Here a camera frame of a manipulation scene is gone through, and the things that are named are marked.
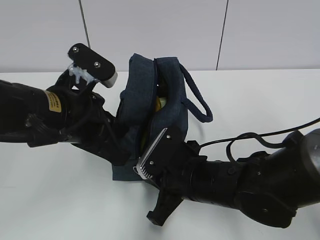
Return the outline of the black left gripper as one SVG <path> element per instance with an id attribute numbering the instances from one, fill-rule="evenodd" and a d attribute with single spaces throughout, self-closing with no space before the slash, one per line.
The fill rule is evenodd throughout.
<path id="1" fill-rule="evenodd" d="M 58 141 L 108 160 L 116 167 L 124 166 L 131 153 L 121 141 L 129 129 L 115 123 L 115 117 L 104 110 L 105 99 L 98 93 L 73 93 L 67 98 L 66 120 L 58 132 Z"/>

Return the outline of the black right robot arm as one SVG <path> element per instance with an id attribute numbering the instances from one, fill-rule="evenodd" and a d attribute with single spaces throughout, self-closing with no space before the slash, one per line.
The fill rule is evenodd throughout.
<path id="1" fill-rule="evenodd" d="M 162 226 L 183 200 L 236 209 L 252 220 L 287 228 L 297 210 L 320 201 L 320 131 L 295 131 L 274 153 L 209 161 L 177 127 L 164 129 L 150 150 L 146 171 L 159 189 L 147 218 Z"/>

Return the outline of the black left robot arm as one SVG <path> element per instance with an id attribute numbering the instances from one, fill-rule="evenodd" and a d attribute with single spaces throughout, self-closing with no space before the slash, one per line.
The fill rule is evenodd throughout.
<path id="1" fill-rule="evenodd" d="M 46 90 L 0 82 L 0 141 L 30 148 L 67 143 L 123 166 L 130 153 L 121 147 L 115 117 L 104 110 L 95 84 L 74 89 L 55 84 Z"/>

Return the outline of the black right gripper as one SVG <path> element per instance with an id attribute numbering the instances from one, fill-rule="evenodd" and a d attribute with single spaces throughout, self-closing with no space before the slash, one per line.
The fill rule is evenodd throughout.
<path id="1" fill-rule="evenodd" d="M 181 143 L 162 172 L 152 178 L 151 182 L 159 189 L 155 208 L 146 215 L 152 224 L 162 227 L 182 199 L 199 203 L 208 201 L 197 192 L 192 180 L 196 168 L 208 158 L 200 155 L 200 149 L 195 140 Z"/>

